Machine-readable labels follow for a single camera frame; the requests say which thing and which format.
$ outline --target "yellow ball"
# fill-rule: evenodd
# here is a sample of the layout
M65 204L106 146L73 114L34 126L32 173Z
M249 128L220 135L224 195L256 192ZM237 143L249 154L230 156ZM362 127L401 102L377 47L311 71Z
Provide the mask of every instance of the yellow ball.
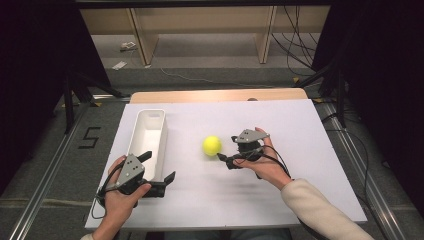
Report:
M221 140L217 136L209 136L203 140L203 152L208 156L215 156L221 151Z

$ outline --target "white tabletop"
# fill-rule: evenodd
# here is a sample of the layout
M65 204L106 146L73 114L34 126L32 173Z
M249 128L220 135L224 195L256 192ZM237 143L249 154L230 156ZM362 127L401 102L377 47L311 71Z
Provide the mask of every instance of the white tabletop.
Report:
M128 104L122 115L107 169L126 154L137 114L145 109L166 112L168 138L162 176L176 171L164 198L142 199L123 228L148 231L282 227L299 224L280 192L248 169L228 170L218 158L202 152L202 141L218 136L222 153L237 153L231 136L263 128L283 157L292 178L305 178L353 221L366 217L340 165L310 100L218 103ZM103 208L94 204L94 216ZM101 219L90 215L86 228Z

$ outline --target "white sleeve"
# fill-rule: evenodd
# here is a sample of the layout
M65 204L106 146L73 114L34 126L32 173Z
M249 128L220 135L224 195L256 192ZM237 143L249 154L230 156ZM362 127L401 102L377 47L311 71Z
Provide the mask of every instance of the white sleeve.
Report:
M94 239L93 239L93 235L87 234L84 237L82 237L81 240L94 240Z
M281 197L302 222L328 239L373 239L305 179L287 184Z

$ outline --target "white plastic container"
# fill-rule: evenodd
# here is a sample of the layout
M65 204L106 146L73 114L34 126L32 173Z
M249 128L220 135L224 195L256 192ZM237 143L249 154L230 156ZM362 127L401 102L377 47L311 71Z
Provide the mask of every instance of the white plastic container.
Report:
M138 113L127 155L134 154L138 157L147 151L152 151L152 157L143 162L145 167L143 178L148 181L162 181L167 136L165 111L146 109Z

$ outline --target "hand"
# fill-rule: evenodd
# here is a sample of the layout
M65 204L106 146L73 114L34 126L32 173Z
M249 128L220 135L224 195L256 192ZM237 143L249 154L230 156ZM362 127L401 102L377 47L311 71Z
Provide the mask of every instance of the hand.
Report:
M256 127L256 131L265 132L261 128ZM274 147L271 138L266 137L263 139L264 145ZM269 147L264 147L264 154L278 159L277 153ZM280 191L285 185L290 183L292 179L284 172L283 168L276 162L266 157L261 157L257 161L250 162L245 159L235 159L233 164L242 168L252 169L259 177L270 182L277 187Z
M108 173L125 160L125 156L118 158L109 168ZM121 170L116 171L111 177L109 183L115 183L118 180ZM151 188L150 184L143 184L131 195L125 195L118 190L109 191L105 196L106 215L102 223L94 231L93 238L112 239L119 231L125 221L131 216L134 205L138 199L142 198Z

